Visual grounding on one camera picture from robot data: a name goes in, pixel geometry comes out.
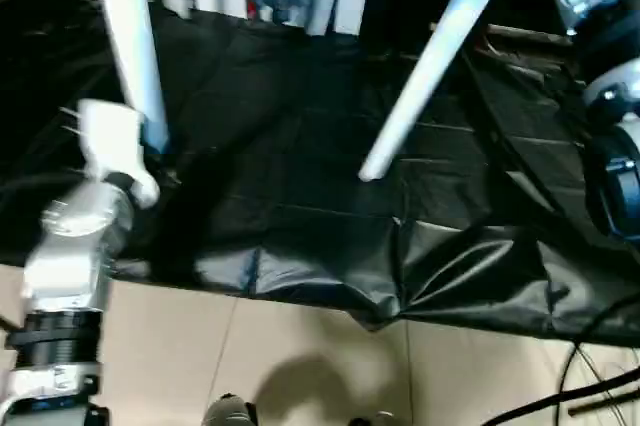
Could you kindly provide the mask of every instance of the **cable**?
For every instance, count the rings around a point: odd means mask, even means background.
[[[546,398],[539,399],[538,401],[525,404],[524,406],[520,406],[519,408],[513,409],[511,411],[502,413],[495,418],[492,418],[489,421],[485,422],[482,426],[497,426],[498,424],[503,424],[507,421],[511,421],[512,419],[520,418],[527,414],[535,413],[536,411],[541,411],[550,406],[557,407],[557,422],[555,423],[555,425],[557,426],[559,424],[560,418],[560,403],[572,401],[574,399],[586,398],[589,396],[593,396],[594,394],[604,393],[605,391],[608,391],[610,389],[619,388],[640,379],[640,367],[638,367],[619,376],[615,376],[611,379],[607,379],[596,384],[591,384],[582,388],[570,389],[568,391],[562,391],[562,389],[564,388],[564,383],[566,381],[567,373],[569,371],[569,366],[573,362],[573,359],[577,354],[580,345],[587,341],[591,334],[593,334],[593,332],[600,326],[600,324],[602,324],[602,322],[609,316],[615,314],[620,309],[637,303],[640,303],[640,293],[636,293],[632,296],[628,296],[620,301],[617,301],[608,308],[605,308],[598,315],[596,315],[591,323],[589,323],[583,329],[583,331],[574,340],[573,350],[571,351],[565,362],[562,376],[559,382],[558,393],[547,396]]]
[[[581,414],[599,411],[604,408],[617,408],[619,404],[637,401],[638,399],[640,399],[640,389],[620,394],[618,396],[611,396],[610,398],[601,399],[600,401],[595,401],[593,403],[574,406],[573,408],[569,408],[569,416],[573,418]]]
[[[623,298],[620,301],[616,301],[611,306],[609,306],[608,308],[605,308],[603,311],[601,311],[593,319],[591,324],[589,324],[582,331],[582,333],[574,341],[573,350],[571,351],[571,354],[569,354],[569,356],[567,357],[567,360],[565,362],[564,368],[562,370],[562,375],[560,376],[560,381],[558,383],[558,394],[562,394],[562,391],[564,389],[564,384],[567,381],[567,375],[569,374],[569,368],[571,367],[571,363],[573,362],[573,359],[575,358],[576,353],[578,351],[578,348],[580,348],[580,345],[582,343],[584,343],[585,341],[587,341],[589,339],[589,337],[593,334],[593,332],[596,329],[598,329],[600,324],[602,324],[608,317],[610,317],[613,314],[617,313],[621,309],[624,309],[624,308],[626,308],[628,306],[631,306],[631,305],[634,305],[634,304],[638,304],[639,302],[640,302],[640,293],[636,293],[636,294],[633,294],[633,295],[628,296],[626,298]],[[634,372],[640,372],[640,368],[636,368],[635,370],[629,371],[628,373],[624,373],[624,374],[622,374],[620,376],[616,376],[616,378],[621,378],[621,377],[623,377],[625,375],[629,375],[629,374],[634,373]],[[616,387],[620,387],[620,386],[624,386],[626,384],[629,384],[630,382],[634,381],[635,379],[632,379],[632,380],[630,380],[628,382],[624,382],[622,384],[619,384]],[[560,402],[555,404],[555,410],[553,412],[553,424],[554,424],[554,426],[560,426]]]
[[[578,354],[580,354],[580,356],[582,356],[582,360],[589,367],[589,369],[591,370],[593,375],[596,377],[596,379],[598,381],[602,382],[603,378],[598,373],[598,370],[595,367],[595,362],[593,361],[591,356],[589,356],[587,353],[585,353],[582,348],[578,348]],[[607,402],[606,404],[611,403],[611,412],[616,417],[616,419],[618,421],[618,424],[620,424],[621,426],[627,426],[627,422],[625,421],[624,416],[622,415],[622,411],[620,411],[620,408],[618,407],[618,405],[615,404],[614,397],[611,394],[611,392],[610,391],[605,391],[604,395],[605,395],[605,400],[604,401]]]

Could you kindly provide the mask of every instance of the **black joint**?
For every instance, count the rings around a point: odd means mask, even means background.
[[[101,322],[102,314],[94,311],[31,313],[7,346],[18,352],[19,368],[96,362]]]

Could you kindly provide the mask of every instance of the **black plastic sheet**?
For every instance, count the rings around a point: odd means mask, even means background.
[[[563,88],[458,58],[387,176],[357,178],[413,62],[354,38],[156,6],[172,148],[122,279],[571,338],[640,289],[631,254],[583,205]],[[80,97],[122,100],[95,0],[0,4],[0,261],[22,265],[49,201],[80,178],[63,126]],[[594,341],[640,346],[640,308]]]

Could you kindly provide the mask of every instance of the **floor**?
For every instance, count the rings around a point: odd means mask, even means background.
[[[21,270],[0,266],[0,312],[20,319]],[[261,425],[345,426],[392,412],[400,425],[475,426],[554,392],[569,345],[409,322],[371,334],[349,316],[301,306],[116,282],[102,344],[103,393],[116,426],[199,425],[234,392]],[[602,376],[635,353],[587,349]],[[11,367],[0,353],[0,367]],[[585,363],[570,386],[593,380]],[[632,407],[622,408],[635,424]],[[550,425],[544,411],[513,425]],[[620,424],[611,411],[563,425]]]

